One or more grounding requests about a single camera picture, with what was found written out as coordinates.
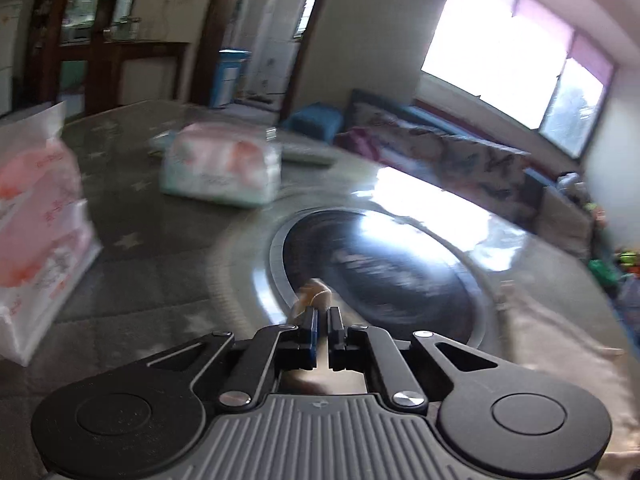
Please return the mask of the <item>cream fleece sweater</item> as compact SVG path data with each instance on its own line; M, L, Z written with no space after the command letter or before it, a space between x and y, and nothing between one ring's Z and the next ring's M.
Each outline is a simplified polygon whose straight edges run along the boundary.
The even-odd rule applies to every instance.
M506 329L506 359L566 380L596 396L612 418L612 438L597 469L601 479L639 479L639 395L631 391L626 352L607 347L530 296L513 282L502 282L498 292L501 327ZM345 321L363 321L340 295L313 278L297 292L288 321L304 307L340 307ZM292 370L280 382L281 391L303 394L364 393L364 379L356 372L329 369L326 342L320 341L318 367L311 372Z

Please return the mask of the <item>black round induction cooktop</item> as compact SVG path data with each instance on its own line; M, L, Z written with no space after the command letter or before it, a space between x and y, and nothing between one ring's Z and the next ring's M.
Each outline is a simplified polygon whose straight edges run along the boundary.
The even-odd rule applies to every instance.
M487 332L490 301L472 271L433 235L384 212L294 214L274 234L269 272L287 304L318 278L345 312L397 339L430 330L479 347Z

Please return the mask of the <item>tissue pack on table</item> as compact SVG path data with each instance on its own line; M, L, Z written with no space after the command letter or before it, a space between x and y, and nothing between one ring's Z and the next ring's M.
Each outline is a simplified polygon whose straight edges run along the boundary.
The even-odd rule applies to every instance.
M153 139L162 152L160 190L203 202L255 208L277 197L281 148L277 129L194 122Z

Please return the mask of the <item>grey remote control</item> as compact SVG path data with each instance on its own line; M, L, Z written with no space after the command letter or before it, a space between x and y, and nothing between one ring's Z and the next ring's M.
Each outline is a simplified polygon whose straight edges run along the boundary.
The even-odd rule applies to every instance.
M331 167L336 157L323 145L284 142L281 144L281 158L284 162L319 167Z

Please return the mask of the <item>square butterfly pillow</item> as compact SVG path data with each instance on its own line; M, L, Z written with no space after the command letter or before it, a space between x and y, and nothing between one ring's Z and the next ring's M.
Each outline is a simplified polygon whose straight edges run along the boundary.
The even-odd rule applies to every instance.
M447 191L514 223L529 213L522 199L529 152L453 134L444 147L437 171Z

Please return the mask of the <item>long butterfly pillow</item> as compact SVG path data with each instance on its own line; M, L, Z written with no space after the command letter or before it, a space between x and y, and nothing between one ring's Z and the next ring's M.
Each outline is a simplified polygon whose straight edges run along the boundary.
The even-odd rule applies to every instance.
M350 128L354 127L367 128L378 140L382 156L378 164L423 181L437 182L436 169L445 151L446 133L434 127L407 122L366 103L356 104Z

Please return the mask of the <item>magenta cloth on sofa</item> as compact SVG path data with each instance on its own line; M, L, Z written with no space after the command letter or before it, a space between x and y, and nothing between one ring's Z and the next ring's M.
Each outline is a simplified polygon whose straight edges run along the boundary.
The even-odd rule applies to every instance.
M380 162L382 160L380 144L367 128L354 127L337 133L333 145L362 158Z

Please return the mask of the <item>grey plain cushion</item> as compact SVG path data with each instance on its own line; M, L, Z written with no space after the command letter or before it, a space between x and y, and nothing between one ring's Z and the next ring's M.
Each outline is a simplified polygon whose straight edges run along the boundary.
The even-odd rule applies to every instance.
M590 258L593 231L590 215L551 186L542 194L535 231L547 243L579 260Z

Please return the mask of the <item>green plastic bowl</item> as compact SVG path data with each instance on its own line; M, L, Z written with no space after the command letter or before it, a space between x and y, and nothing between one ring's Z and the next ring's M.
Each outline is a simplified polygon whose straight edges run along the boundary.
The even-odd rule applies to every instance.
M616 288L620 279L612 266L601 259L591 259L587 268L603 288Z

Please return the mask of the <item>clear plastic storage box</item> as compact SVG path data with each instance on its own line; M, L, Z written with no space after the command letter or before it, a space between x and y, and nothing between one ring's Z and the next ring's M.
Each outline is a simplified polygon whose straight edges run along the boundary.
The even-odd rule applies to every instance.
M640 322L640 284L633 275L626 275L620 282L616 306L627 324L636 332Z

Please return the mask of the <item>panda plush toy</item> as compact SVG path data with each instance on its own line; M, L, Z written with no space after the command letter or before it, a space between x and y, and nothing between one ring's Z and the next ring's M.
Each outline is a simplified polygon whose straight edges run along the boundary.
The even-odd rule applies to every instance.
M582 180L582 176L577 172L563 174L556 181L556 187L571 200L583 202L588 198L588 190L585 182Z

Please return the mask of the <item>small plush toys group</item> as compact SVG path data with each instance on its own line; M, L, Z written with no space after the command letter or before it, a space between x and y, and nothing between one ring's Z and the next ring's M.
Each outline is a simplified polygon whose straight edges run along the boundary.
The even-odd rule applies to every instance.
M640 273L640 254L638 250L617 249L615 262L620 270L626 274L638 275Z

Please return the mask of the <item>dark wooden shelf cabinet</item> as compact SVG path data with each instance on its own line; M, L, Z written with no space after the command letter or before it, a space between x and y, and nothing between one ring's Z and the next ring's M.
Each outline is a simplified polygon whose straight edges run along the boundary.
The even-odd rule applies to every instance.
M122 104L129 62L171 60L172 98L178 98L186 44L150 32L136 0L34 0L28 20L18 102L57 103L78 91L81 111L93 115Z

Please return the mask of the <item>window with frame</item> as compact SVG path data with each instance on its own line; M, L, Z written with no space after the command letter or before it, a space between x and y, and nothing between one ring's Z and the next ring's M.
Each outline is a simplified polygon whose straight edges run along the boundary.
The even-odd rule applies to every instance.
M578 159L615 65L537 0L446 0L422 70Z

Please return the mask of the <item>dark wooden door frame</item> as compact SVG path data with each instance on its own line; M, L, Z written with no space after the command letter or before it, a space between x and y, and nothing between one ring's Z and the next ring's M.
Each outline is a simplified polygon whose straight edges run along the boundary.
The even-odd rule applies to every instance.
M221 49L250 51L223 112L274 125L291 108L295 78L323 0L208 0L188 101L208 107Z

